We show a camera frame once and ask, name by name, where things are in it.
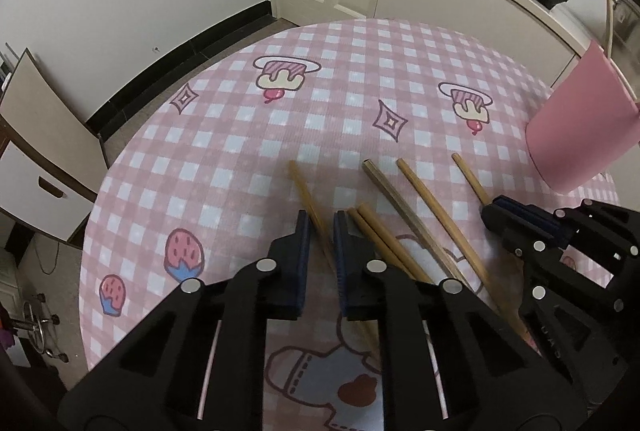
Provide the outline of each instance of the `pink cup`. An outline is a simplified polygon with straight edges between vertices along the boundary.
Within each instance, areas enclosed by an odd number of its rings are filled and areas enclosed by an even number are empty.
[[[640,111],[595,42],[526,130],[529,154],[555,192],[587,182],[640,141]]]

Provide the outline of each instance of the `silver screw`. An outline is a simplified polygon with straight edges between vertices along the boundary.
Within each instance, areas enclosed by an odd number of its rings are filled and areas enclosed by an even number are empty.
[[[186,294],[193,294],[200,290],[200,285],[202,283],[200,280],[190,277],[189,279],[185,279],[182,283],[180,283],[180,290],[182,290]]]
[[[458,281],[457,279],[447,279],[442,284],[442,289],[447,294],[459,294],[460,292],[462,292],[462,283],[460,283],[460,281]]]
[[[533,287],[531,293],[533,294],[533,297],[535,297],[535,299],[540,301],[546,295],[546,290],[545,287],[538,285],[536,287]]]
[[[261,259],[258,263],[255,264],[255,268],[257,268],[260,272],[271,272],[274,268],[277,267],[277,263],[275,260],[270,258]]]
[[[386,270],[386,263],[380,259],[372,259],[367,263],[367,270],[369,272],[380,274]]]

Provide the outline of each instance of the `gingham pattern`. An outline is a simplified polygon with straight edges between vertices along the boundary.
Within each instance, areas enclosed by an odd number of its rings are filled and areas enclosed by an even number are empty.
[[[265,104],[256,87],[265,55],[318,62],[298,91]],[[490,124],[471,135],[453,113],[441,81],[488,94]],[[489,194],[507,194],[551,210],[582,198],[616,203],[609,175],[561,196],[530,162],[524,132],[548,89],[526,69],[460,33],[386,20],[355,20],[286,30],[214,64],[189,82],[198,97],[181,114],[167,102],[132,138],[110,169],[88,222],[80,276],[82,340],[93,367],[177,286],[163,268],[165,242],[176,228],[202,242],[205,283],[227,279],[262,257],[271,240],[293,230],[301,208],[286,162],[296,159],[327,220],[359,202],[374,205],[398,235],[410,233],[360,170],[373,159],[417,209],[440,242],[459,256],[430,210],[399,173],[403,157],[427,183],[517,303],[522,276],[486,238],[479,203],[450,158],[462,154]],[[408,120],[398,142],[372,127],[378,100]],[[418,261],[428,257],[403,239]],[[608,276],[574,253],[577,268],[605,284]],[[269,325],[268,353],[287,345],[326,351],[338,344],[335,279],[314,250],[305,314]],[[460,267],[474,287],[477,277]],[[103,313],[98,287],[119,275],[127,298],[122,314]],[[265,429],[324,430],[326,408],[296,404],[271,388]]]

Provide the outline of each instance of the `pink checkered tablecloth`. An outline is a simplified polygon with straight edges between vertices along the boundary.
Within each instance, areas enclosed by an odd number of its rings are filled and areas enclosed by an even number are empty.
[[[369,202],[439,281],[442,271],[360,169],[372,159],[486,299],[396,168],[403,157],[519,304],[522,276],[488,238],[479,202],[451,154],[460,153],[494,196],[548,210],[582,198],[616,203],[609,175],[566,196],[538,175],[524,131],[548,94],[522,65],[473,38],[386,20],[286,30],[214,64],[151,116],[102,184],[80,276],[88,366],[181,279],[228,279],[263,257],[274,238],[292,233],[301,204],[287,176],[289,159],[300,163],[326,220]],[[568,265],[606,284],[603,269],[569,254]],[[303,317],[268,324],[264,428],[382,430],[379,372],[338,317],[335,279],[323,259],[314,243]]]

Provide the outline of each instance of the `tile floor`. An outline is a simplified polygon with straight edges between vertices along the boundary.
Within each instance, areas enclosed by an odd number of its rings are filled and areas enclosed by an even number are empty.
[[[156,96],[105,142],[105,150],[109,163],[111,164],[116,159],[129,140],[131,140],[133,135],[145,124],[156,109],[167,101],[167,99],[184,85],[185,82],[190,80],[190,78],[198,75],[201,71],[224,59],[226,56],[265,37],[294,26],[294,24],[286,20],[277,20],[275,23],[258,30],[223,52],[220,52],[217,56],[209,59],[209,61],[197,67],[160,95]],[[82,252],[67,247],[66,245],[60,245],[58,262],[55,265],[57,245],[55,241],[46,236],[36,235],[22,258],[20,267],[18,267],[18,277],[24,297],[34,295],[34,293],[38,292],[44,293],[47,297],[44,311],[60,316],[60,325],[52,328],[50,337],[51,342],[57,343],[57,348],[68,355],[69,363],[63,364],[57,359],[49,359],[48,357],[46,357],[46,360],[58,368],[60,378],[66,387],[71,388],[87,372],[78,315],[78,282]],[[42,260],[42,269],[38,256]],[[45,272],[53,270],[53,272],[50,275],[46,275],[42,270]]]

